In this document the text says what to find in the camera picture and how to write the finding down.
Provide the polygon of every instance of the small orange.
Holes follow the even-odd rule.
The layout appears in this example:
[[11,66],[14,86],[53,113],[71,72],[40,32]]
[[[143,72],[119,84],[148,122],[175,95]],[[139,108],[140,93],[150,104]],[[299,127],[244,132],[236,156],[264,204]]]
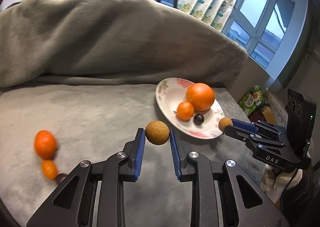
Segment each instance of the small orange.
[[54,180],[56,178],[56,176],[58,175],[57,166],[50,159],[46,159],[46,160],[42,161],[41,168],[42,168],[42,173],[44,174],[44,176],[50,180]]
[[195,110],[204,111],[213,105],[215,94],[209,85],[196,83],[188,88],[186,100],[193,105]]
[[47,130],[41,130],[37,133],[34,143],[36,153],[40,158],[51,158],[57,150],[57,141]]
[[177,117],[181,120],[189,120],[192,118],[195,110],[189,102],[181,102],[177,108]]

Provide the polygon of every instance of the camera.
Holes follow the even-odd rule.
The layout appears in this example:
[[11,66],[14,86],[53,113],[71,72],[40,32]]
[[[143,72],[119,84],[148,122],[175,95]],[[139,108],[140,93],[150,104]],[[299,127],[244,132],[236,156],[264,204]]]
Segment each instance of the camera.
[[306,141],[310,141],[315,123],[316,102],[308,96],[288,89],[285,109],[288,113],[287,138],[294,153],[301,157]]

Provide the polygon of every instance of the cork ball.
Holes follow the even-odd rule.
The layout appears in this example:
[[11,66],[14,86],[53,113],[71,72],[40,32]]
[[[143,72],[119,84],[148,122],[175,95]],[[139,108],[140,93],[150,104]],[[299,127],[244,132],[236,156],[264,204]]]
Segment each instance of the cork ball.
[[152,121],[146,127],[146,137],[154,145],[165,144],[169,139],[169,128],[162,121]]
[[219,130],[221,130],[222,132],[224,132],[225,128],[228,125],[233,125],[232,120],[230,118],[224,117],[219,121]]

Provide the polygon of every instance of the floral plate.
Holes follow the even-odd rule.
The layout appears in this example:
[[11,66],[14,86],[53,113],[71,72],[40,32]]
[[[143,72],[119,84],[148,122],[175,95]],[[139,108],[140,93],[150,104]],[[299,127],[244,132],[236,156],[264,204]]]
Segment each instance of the floral plate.
[[193,82],[181,78],[162,80],[156,88],[157,103],[165,117],[185,134],[198,139],[214,139],[222,134],[218,128],[218,123],[224,117],[217,100],[214,101],[210,109],[195,111],[204,115],[204,123],[200,126],[193,123],[193,118],[188,121],[178,119],[174,112],[177,110],[179,103],[186,100],[186,91],[193,84]]

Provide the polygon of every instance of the gray fabric surface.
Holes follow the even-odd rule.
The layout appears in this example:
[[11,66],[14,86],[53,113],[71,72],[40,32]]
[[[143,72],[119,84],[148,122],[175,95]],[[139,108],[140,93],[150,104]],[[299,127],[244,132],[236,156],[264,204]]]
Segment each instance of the gray fabric surface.
[[73,85],[168,77],[226,87],[244,48],[153,0],[23,0],[0,13],[0,87],[34,79]]
[[[0,197],[25,226],[56,187],[41,172],[33,150],[39,130],[59,142],[55,163],[69,173],[80,161],[107,159],[134,139],[138,127],[152,120],[171,125],[155,101],[155,85],[46,85],[2,90],[0,96]],[[248,121],[225,89],[215,89],[225,116]],[[264,164],[253,159],[243,142],[227,136],[203,141],[181,137],[211,160],[234,159],[260,184]],[[125,216],[130,227],[189,226],[191,183],[180,183],[173,169],[170,144],[146,142],[138,182],[125,183]]]

